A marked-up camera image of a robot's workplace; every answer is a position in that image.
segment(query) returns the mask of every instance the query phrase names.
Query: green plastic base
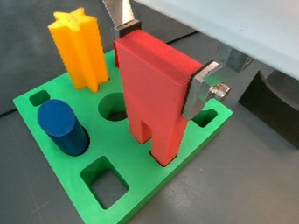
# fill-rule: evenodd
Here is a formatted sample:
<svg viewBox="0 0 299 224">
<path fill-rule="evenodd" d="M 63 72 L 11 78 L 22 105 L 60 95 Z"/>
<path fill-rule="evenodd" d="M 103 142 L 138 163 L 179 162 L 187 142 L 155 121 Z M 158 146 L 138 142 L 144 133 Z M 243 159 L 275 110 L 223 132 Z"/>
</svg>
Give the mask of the green plastic base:
<svg viewBox="0 0 299 224">
<path fill-rule="evenodd" d="M 127 119 L 118 122 L 107 119 L 111 113 L 126 109 L 114 58 L 114 53 L 107 53 L 110 82 L 100 85 L 99 93 L 74 89 L 71 78 L 64 74 L 14 100 L 74 206 L 88 224 L 126 222 L 132 217 L 215 137 L 231 116 L 231 111 L 218 101 L 209 101 L 203 112 L 188 122 L 178 157 L 162 167 L 150 155 L 151 141 L 140 144 L 130 135 Z M 50 98 L 71 105 L 88 132 L 88 151 L 78 157 L 60 151 L 39 126 L 38 108 Z M 108 209 L 91 188 L 106 170 L 115 172 L 128 188 Z"/>
</svg>

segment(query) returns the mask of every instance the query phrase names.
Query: blue cylindrical block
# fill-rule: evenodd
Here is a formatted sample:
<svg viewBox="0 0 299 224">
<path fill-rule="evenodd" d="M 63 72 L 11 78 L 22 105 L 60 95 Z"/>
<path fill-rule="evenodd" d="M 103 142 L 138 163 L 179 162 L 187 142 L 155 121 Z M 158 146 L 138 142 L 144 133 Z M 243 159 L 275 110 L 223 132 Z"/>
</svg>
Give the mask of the blue cylindrical block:
<svg viewBox="0 0 299 224">
<path fill-rule="evenodd" d="M 90 138 L 67 102 L 48 100 L 39 108 L 38 122 L 64 153 L 78 156 L 88 149 Z"/>
</svg>

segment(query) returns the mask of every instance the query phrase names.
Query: gray table surface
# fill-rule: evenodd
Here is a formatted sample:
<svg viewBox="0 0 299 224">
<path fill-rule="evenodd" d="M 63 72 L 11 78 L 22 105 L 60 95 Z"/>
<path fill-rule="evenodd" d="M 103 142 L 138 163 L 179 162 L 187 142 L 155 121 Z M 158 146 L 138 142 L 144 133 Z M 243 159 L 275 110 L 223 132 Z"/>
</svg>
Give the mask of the gray table surface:
<svg viewBox="0 0 299 224">
<path fill-rule="evenodd" d="M 218 42 L 172 45 L 206 63 Z M 229 82 L 234 116 L 128 223 L 299 223 L 299 150 L 238 103 L 259 69 L 273 72 L 255 61 Z M 0 118 L 0 151 L 0 223 L 83 223 L 18 112 Z"/>
</svg>

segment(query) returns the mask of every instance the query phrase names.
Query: red block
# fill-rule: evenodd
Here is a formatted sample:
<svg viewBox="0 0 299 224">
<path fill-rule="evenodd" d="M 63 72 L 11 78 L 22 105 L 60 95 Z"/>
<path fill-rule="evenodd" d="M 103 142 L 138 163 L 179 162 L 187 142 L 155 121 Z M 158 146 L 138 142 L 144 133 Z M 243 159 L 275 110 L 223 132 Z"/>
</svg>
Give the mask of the red block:
<svg viewBox="0 0 299 224">
<path fill-rule="evenodd" d="M 167 166 L 180 149 L 183 101 L 202 64 L 140 30 L 116 41 L 116 51 L 130 131 L 140 144 L 152 138 L 152 156 Z"/>
</svg>

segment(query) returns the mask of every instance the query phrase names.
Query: yellow star-shaped block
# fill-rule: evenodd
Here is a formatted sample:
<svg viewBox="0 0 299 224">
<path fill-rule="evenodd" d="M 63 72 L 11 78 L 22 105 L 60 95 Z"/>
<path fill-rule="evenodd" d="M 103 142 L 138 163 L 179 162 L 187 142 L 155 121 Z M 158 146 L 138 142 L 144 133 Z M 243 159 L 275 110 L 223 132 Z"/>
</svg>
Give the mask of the yellow star-shaped block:
<svg viewBox="0 0 299 224">
<path fill-rule="evenodd" d="M 94 17 L 86 15 L 83 8 L 78 8 L 71 13 L 56 11 L 54 12 L 54 16 L 56 22 L 50 25 L 50 29 L 67 26 L 71 30 L 78 31 L 83 23 L 96 20 Z"/>
<path fill-rule="evenodd" d="M 74 86 L 96 93 L 99 84 L 108 81 L 98 20 L 83 8 L 55 12 L 54 16 L 56 21 L 48 27 Z"/>
</svg>

